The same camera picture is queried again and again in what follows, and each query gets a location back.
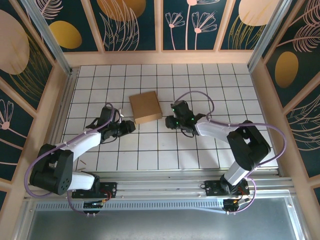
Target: brown box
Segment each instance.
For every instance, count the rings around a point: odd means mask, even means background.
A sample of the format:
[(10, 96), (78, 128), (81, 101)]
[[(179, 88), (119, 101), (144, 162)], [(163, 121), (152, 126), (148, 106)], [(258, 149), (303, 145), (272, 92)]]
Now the brown box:
[(134, 121), (144, 124), (162, 118), (162, 111), (155, 91), (129, 97)]

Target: grid floor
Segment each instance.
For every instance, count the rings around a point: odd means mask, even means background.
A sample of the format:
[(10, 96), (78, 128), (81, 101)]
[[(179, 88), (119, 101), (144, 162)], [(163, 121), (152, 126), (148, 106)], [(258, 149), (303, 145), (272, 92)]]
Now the grid floor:
[[(77, 171), (127, 171), (229, 168), (234, 157), (229, 144), (213, 137), (185, 137), (165, 126), (173, 115), (170, 103), (182, 94), (198, 90), (214, 101), (212, 117), (242, 123), (248, 119), (264, 123), (257, 95), (245, 64), (146, 64), (82, 66), (72, 97), (63, 141), (81, 133), (100, 116), (105, 102), (122, 109), (124, 119), (133, 120), (129, 96), (156, 91), (163, 118), (136, 126), (129, 135), (101, 144), (74, 162)], [(209, 101), (193, 93), (183, 98), (194, 114), (206, 114)], [(258, 127), (271, 145), (268, 131)], [(273, 151), (266, 159), (274, 156)], [(265, 167), (277, 167), (273, 161)]]

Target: yellow circle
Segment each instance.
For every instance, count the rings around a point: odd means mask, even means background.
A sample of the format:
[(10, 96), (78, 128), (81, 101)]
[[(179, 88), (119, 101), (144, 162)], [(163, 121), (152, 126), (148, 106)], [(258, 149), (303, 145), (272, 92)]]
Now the yellow circle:
[(298, 73), (299, 61), (297, 56), (285, 51), (280, 55), (275, 65), (275, 82), (280, 88), (287, 88), (295, 80)]
[(146, 0), (97, 0), (97, 3), (103, 13), (109, 18), (124, 22), (124, 19), (130, 20), (130, 16), (126, 16), (124, 4), (129, 10), (135, 14), (135, 17), (140, 17), (146, 9)]
[(266, 25), (274, 13), (279, 0), (241, 0), (239, 18), (249, 26)]
[(55, 21), (50, 24), (49, 28), (61, 47), (76, 49), (82, 43), (80, 32), (66, 21)]
[(0, 69), (8, 74), (20, 74), (28, 65), (29, 55), (24, 28), (13, 16), (0, 10)]

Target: cardboard box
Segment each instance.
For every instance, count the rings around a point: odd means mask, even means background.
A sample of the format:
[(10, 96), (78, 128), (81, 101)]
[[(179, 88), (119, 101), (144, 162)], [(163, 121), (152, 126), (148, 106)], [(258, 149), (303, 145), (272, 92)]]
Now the cardboard box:
[(129, 97), (136, 124), (144, 124), (162, 118), (162, 111), (155, 91)]

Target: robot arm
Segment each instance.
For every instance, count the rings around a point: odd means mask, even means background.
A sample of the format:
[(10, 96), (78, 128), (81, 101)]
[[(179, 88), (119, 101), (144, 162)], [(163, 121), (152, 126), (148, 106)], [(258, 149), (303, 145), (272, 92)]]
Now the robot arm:
[[(52, 154), (37, 162), (30, 175), (30, 184), (49, 192), (62, 195), (69, 190), (85, 190), (98, 192), (100, 179), (92, 173), (73, 171), (73, 163), (89, 149), (98, 146), (110, 137), (118, 138), (132, 133), (136, 126), (132, 121), (116, 121), (116, 116), (105, 127), (97, 129), (111, 117), (112, 109), (103, 107), (100, 117), (96, 118), (83, 131), (83, 136), (67, 144)], [(54, 149), (56, 145), (45, 144), (41, 147), (38, 156)]]
[(210, 136), (230, 144), (235, 162), (221, 177), (219, 187), (230, 195), (245, 184), (244, 177), (270, 153), (271, 148), (255, 126), (230, 127), (208, 121), (204, 114), (194, 115), (186, 101), (171, 104), (175, 116), (165, 119), (167, 128), (180, 129), (197, 136)]

